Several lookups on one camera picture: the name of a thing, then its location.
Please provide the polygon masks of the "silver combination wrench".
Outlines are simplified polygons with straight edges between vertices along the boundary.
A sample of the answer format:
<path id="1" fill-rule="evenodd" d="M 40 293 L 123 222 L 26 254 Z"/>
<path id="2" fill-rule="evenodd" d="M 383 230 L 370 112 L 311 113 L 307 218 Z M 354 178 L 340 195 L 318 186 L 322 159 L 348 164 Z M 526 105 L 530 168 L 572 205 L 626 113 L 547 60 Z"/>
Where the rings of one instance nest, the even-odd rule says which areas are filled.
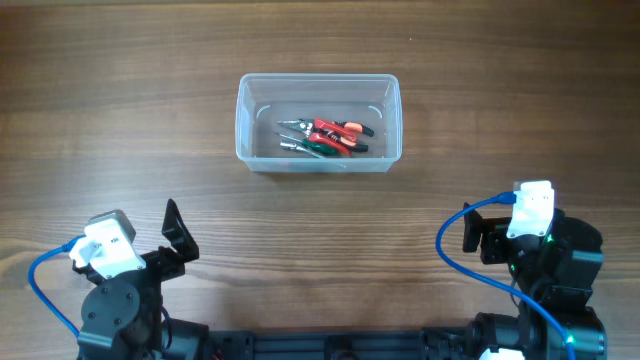
<path id="1" fill-rule="evenodd" d="M 287 151 L 291 151 L 291 152 L 299 152 L 299 153 L 306 153 L 308 155 L 311 155 L 315 158 L 319 158 L 319 159 L 324 159 L 324 156 L 321 155 L 320 153 L 317 153 L 313 150 L 307 149 L 297 143 L 290 143 L 290 142 L 281 142 L 280 143 L 280 147 L 284 150 Z"/>

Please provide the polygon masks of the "clear plastic container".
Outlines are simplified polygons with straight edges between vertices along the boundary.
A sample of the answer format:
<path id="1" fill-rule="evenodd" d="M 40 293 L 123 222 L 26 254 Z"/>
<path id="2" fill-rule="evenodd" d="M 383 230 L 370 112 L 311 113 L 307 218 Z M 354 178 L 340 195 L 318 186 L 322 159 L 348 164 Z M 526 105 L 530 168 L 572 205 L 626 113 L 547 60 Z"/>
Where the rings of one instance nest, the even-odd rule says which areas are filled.
<path id="1" fill-rule="evenodd" d="M 338 154 L 284 150 L 276 133 Z M 402 155 L 399 81 L 390 74 L 246 74 L 235 136 L 238 158 L 254 172 L 386 172 Z"/>

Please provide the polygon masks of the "green handled screwdriver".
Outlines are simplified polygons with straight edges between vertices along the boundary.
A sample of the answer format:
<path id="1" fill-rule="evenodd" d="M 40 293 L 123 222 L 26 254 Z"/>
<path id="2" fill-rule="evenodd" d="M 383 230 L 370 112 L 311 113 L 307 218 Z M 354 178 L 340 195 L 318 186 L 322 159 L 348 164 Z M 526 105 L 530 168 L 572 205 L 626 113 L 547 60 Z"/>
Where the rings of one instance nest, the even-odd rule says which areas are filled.
<path id="1" fill-rule="evenodd" d="M 284 135 L 281 133 L 276 133 L 276 135 L 284 138 L 284 141 L 281 142 L 290 142 L 290 143 L 297 143 L 307 149 L 313 150 L 317 153 L 320 153 L 321 155 L 325 157 L 327 156 L 335 156 L 338 154 L 338 151 L 328 145 L 323 145 L 323 144 L 319 144 L 319 143 L 313 143 L 307 139 L 298 139 L 295 137 L 291 137 L 288 135 Z"/>

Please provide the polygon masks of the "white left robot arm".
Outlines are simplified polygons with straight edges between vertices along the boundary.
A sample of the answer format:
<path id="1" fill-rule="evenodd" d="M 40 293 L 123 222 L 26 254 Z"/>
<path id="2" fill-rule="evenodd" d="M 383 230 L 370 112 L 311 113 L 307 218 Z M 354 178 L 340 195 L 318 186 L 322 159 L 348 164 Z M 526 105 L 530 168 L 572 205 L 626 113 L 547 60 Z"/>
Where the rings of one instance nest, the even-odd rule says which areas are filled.
<path id="1" fill-rule="evenodd" d="M 176 203 L 167 201 L 162 235 L 168 247 L 138 254 L 136 231 L 121 210 L 91 218 L 72 246 L 73 270 L 95 284 L 82 308 L 81 359 L 206 359 L 209 327 L 169 316 L 162 283 L 185 274 L 199 258 Z"/>

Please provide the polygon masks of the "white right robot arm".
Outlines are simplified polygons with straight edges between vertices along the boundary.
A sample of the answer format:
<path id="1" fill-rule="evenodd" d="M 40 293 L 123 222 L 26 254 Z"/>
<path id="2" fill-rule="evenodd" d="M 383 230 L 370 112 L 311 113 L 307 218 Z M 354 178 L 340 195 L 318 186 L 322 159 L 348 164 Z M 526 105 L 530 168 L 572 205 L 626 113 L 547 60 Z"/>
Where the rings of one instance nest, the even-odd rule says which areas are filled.
<path id="1" fill-rule="evenodd" d="M 587 302 L 604 262 L 601 233 L 590 224 L 556 208 L 543 237 L 507 236 L 510 220 L 464 215 L 463 250 L 481 252 L 485 265 L 507 264 L 520 292 L 546 310 L 566 331 L 578 360 L 605 359 L 604 325 Z M 566 359 L 565 343 L 555 328 L 525 302 L 516 317 L 480 313 L 468 325 L 464 350 L 479 356 L 500 348 L 527 359 Z"/>

